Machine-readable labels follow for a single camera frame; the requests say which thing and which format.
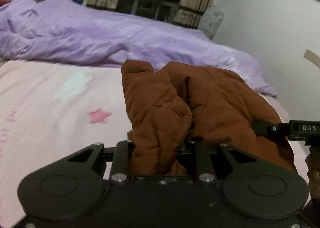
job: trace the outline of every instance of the brown padded garment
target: brown padded garment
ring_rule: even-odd
[[[185,174],[177,155],[188,134],[205,143],[228,143],[296,171],[285,139],[255,136],[252,122],[281,120],[236,73],[177,62],[154,72],[148,62],[127,60],[122,78],[136,146],[131,158],[133,175]]]

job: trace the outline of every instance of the purple blanket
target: purple blanket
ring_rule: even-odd
[[[70,0],[13,0],[0,7],[0,56],[107,67],[120,67],[126,59],[148,61],[155,69],[169,61],[209,65],[236,72],[257,93],[276,95],[257,60],[198,30]]]

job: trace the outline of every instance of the bed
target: bed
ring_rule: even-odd
[[[126,139],[132,126],[119,68],[126,59],[147,60],[155,69],[174,60],[235,71],[282,121],[289,120],[250,55],[215,44],[198,30],[70,0],[13,0],[0,7],[0,56],[11,60],[0,64],[4,228],[24,216],[16,191],[28,173],[89,144],[108,147]],[[290,144],[298,172],[308,180],[306,154],[297,142]]]

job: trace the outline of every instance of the pink star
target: pink star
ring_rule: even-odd
[[[105,112],[102,110],[102,108],[94,111],[89,112],[88,115],[90,116],[90,124],[100,122],[102,124],[108,123],[107,117],[109,117],[112,114],[112,112]]]

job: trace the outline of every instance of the silver bolt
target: silver bolt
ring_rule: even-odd
[[[33,223],[27,223],[26,228],[36,228],[36,226]]]
[[[211,182],[211,181],[214,180],[214,175],[213,174],[209,174],[209,173],[204,173],[204,174],[199,175],[199,179],[202,182]]]
[[[127,180],[127,176],[125,174],[122,174],[122,173],[117,173],[117,174],[113,174],[111,176],[111,179],[114,182],[123,182],[123,181]]]

